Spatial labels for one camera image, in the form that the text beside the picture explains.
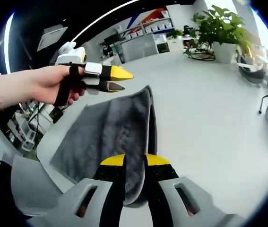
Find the person's left hand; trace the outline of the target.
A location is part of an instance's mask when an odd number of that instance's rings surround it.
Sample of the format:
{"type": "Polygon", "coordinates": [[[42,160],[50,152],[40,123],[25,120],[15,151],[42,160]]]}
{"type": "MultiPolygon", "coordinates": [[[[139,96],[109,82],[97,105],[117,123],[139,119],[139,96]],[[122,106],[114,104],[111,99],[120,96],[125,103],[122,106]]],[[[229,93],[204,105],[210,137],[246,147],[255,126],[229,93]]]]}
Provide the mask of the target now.
{"type": "Polygon", "coordinates": [[[69,66],[47,66],[29,71],[29,97],[37,101],[54,104],[62,80],[69,76],[69,66]]]}

